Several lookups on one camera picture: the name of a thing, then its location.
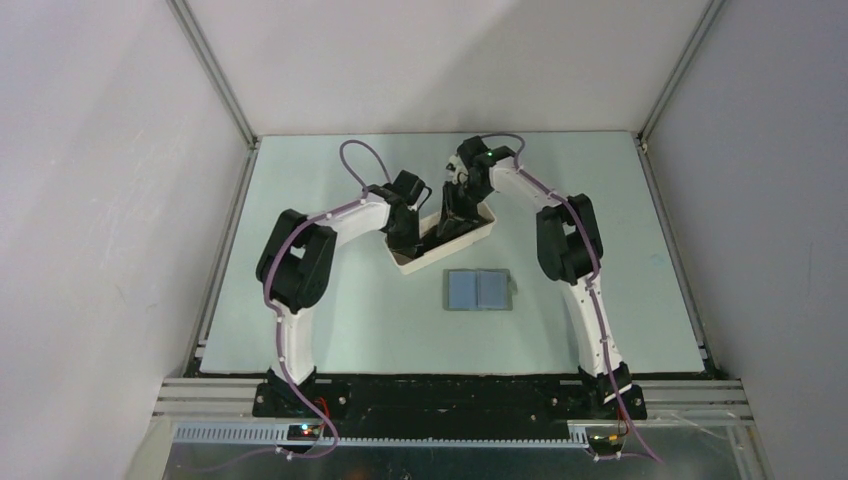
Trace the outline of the white plastic bin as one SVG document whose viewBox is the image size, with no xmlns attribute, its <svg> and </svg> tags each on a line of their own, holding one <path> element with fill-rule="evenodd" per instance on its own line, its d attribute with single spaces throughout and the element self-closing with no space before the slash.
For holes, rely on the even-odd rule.
<svg viewBox="0 0 848 480">
<path fill-rule="evenodd" d="M 473 230 L 448 241 L 438 241 L 436 246 L 427 249 L 424 253 L 417 254 L 414 258 L 387 249 L 389 258 L 403 275 L 410 275 L 450 255 L 469 248 L 488 237 L 497 224 L 497 217 L 487 203 L 483 202 L 478 205 L 478 214 L 481 216 L 483 222 Z"/>
</svg>

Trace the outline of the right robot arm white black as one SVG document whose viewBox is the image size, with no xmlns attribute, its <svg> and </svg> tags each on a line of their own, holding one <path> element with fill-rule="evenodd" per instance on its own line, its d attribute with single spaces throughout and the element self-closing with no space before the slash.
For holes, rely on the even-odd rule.
<svg viewBox="0 0 848 480">
<path fill-rule="evenodd" d="M 535 219 L 536 258 L 544 275 L 560 285 L 578 344 L 578 372 L 585 411 L 606 418 L 632 387 L 614 341 L 601 292 L 603 244 L 591 199 L 563 196 L 533 176 L 520 153 L 490 147 L 483 135 L 465 139 L 447 164 L 434 237 L 441 243 L 484 223 L 479 205 L 492 193 L 524 203 Z"/>
</svg>

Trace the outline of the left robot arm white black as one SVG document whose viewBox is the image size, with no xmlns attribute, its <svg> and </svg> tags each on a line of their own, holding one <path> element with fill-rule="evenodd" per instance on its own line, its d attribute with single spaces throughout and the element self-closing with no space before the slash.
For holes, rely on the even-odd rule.
<svg viewBox="0 0 848 480">
<path fill-rule="evenodd" d="M 274 374 L 288 380 L 277 402 L 292 416 L 304 416 L 316 403 L 305 382 L 316 366 L 312 353 L 314 307 L 327 291 L 336 249 L 380 232 L 390 252 L 413 258 L 422 245 L 419 210 L 432 189 L 406 170 L 384 185 L 370 185 L 343 205 L 308 216 L 283 211 L 256 267 L 263 301 L 275 314 Z"/>
</svg>

